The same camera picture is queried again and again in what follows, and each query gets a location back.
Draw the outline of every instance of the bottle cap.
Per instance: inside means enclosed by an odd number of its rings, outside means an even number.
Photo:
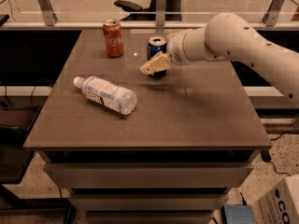
[[[78,87],[78,88],[81,89],[83,82],[84,82],[84,78],[82,78],[82,77],[75,77],[74,81],[73,81],[73,84],[74,84],[74,86],[76,86],[76,87]]]

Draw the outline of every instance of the water bottle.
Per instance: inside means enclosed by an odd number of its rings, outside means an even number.
[[[137,103],[137,97],[133,91],[99,77],[75,77],[73,82],[82,90],[87,99],[123,115],[129,115]]]

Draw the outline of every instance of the can top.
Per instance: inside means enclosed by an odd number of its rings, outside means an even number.
[[[153,36],[149,39],[152,46],[163,46],[167,43],[167,39],[163,36]]]
[[[119,24],[119,21],[116,19],[109,19],[104,22],[105,26],[116,26]]]

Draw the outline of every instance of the drawer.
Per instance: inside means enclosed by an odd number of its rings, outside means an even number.
[[[80,211],[199,211],[221,209],[225,194],[71,194]]]
[[[234,188],[253,170],[245,163],[46,163],[66,189]]]
[[[90,224],[207,224],[207,213],[87,213]]]

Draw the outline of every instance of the glass partition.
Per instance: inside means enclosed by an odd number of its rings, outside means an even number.
[[[58,22],[155,21],[156,0],[49,0]],[[221,12],[234,12],[249,22],[262,21],[272,0],[164,0],[166,21],[207,22]],[[285,0],[278,21],[295,20],[299,0]],[[0,0],[0,13],[12,22],[44,22],[38,0]]]

